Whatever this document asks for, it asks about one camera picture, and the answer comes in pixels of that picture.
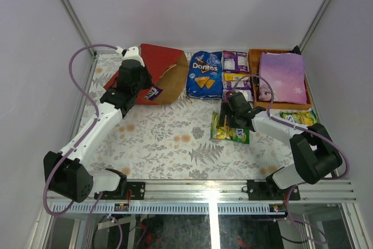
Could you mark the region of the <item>red brown paper bag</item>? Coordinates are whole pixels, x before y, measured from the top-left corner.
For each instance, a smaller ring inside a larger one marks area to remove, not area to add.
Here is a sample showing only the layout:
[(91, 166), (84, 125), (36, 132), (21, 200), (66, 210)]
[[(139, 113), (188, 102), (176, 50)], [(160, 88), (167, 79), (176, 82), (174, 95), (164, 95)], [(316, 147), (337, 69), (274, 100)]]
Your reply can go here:
[(135, 101), (136, 105), (169, 105), (178, 100), (189, 72), (189, 62), (182, 50), (152, 44), (141, 44), (140, 55), (152, 77), (153, 86), (163, 89), (153, 101), (145, 99), (152, 88), (142, 90)]

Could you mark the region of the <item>green yellow candy packet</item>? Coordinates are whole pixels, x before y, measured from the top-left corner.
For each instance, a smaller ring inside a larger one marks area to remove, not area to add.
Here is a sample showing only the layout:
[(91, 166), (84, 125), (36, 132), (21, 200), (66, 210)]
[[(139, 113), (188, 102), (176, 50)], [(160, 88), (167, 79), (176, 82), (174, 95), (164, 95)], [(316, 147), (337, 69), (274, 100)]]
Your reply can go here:
[(279, 116), (287, 121), (312, 126), (319, 123), (317, 115), (312, 111), (280, 112)]

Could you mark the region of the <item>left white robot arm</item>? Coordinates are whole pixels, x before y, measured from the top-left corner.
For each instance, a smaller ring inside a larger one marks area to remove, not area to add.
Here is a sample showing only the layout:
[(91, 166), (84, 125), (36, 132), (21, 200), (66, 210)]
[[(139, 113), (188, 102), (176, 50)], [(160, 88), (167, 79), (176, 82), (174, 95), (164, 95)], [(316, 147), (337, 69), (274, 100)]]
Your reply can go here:
[(116, 80), (97, 104), (97, 112), (58, 153), (49, 151), (43, 159), (46, 191), (74, 202), (83, 202), (92, 192), (106, 192), (115, 199), (128, 191), (126, 175), (107, 168), (88, 172), (86, 165), (108, 133), (135, 105), (141, 90), (152, 87), (152, 78), (141, 57), (123, 60)]

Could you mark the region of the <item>blue chips bag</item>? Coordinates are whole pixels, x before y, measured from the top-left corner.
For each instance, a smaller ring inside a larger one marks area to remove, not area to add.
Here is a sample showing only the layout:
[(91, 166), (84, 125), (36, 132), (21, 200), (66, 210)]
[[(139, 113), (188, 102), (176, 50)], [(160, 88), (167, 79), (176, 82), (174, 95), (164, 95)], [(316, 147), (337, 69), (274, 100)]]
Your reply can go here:
[(186, 81), (189, 97), (218, 99), (223, 94), (222, 51), (198, 51), (191, 57)]

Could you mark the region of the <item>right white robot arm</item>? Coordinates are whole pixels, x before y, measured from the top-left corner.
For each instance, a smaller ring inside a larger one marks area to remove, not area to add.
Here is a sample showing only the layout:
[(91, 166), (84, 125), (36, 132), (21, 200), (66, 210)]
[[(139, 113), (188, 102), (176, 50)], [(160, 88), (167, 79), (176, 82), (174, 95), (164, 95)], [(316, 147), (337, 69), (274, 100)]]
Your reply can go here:
[(292, 186), (301, 183), (316, 184), (343, 163), (326, 128), (319, 123), (312, 126), (297, 125), (272, 116), (267, 109), (251, 107), (240, 92), (230, 94), (221, 104), (219, 126), (238, 130), (239, 136), (249, 130), (259, 132), (286, 144), (291, 149), (293, 163), (268, 175), (264, 181), (247, 182), (250, 200), (276, 200), (290, 195)]

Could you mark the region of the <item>yellow candy bar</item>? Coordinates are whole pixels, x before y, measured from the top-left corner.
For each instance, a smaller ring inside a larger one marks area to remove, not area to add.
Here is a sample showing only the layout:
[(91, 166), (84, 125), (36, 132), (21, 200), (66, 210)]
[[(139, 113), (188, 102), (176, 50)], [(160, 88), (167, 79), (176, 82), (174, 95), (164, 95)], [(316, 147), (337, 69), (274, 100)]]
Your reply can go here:
[(226, 82), (235, 82), (235, 81), (248, 81), (249, 76), (246, 73), (229, 73), (224, 72), (223, 78)]

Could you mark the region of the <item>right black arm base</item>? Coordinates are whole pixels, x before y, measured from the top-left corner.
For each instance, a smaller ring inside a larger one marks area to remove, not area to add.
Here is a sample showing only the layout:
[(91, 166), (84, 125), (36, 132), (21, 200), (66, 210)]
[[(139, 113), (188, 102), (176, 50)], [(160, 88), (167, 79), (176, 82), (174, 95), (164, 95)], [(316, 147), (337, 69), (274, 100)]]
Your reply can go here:
[(250, 201), (286, 201), (291, 187), (280, 189), (273, 180), (273, 175), (264, 180), (247, 180), (241, 192), (248, 195)]

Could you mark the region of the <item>purple Fox's packet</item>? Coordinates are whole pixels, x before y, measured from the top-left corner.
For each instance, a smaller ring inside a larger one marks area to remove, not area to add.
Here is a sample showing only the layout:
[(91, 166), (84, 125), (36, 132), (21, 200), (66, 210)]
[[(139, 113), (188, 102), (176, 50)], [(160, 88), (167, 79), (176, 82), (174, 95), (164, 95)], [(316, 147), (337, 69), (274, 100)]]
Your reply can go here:
[(145, 95), (145, 99), (153, 101), (159, 97), (159, 95), (162, 93), (163, 89), (153, 86), (148, 93)]
[(228, 96), (232, 92), (240, 92), (244, 95), (246, 101), (253, 102), (252, 86), (248, 80), (242, 81), (223, 81), (223, 102), (227, 102)]

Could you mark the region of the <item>purple snack packet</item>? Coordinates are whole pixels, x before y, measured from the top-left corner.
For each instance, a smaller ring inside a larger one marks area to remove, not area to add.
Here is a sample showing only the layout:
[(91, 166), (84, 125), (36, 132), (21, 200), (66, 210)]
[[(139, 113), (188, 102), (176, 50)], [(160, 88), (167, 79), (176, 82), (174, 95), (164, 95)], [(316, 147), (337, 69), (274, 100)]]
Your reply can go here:
[(223, 71), (248, 73), (249, 65), (246, 52), (223, 51)]

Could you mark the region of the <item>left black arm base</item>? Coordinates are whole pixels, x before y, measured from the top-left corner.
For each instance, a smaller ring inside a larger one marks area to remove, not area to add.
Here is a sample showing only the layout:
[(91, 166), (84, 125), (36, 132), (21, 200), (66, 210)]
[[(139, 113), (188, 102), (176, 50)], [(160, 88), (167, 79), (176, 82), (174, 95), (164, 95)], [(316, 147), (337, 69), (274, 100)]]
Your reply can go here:
[(93, 177), (94, 198), (105, 200), (141, 201), (145, 198), (146, 183), (141, 181), (128, 181), (122, 173), (113, 173), (106, 170)]

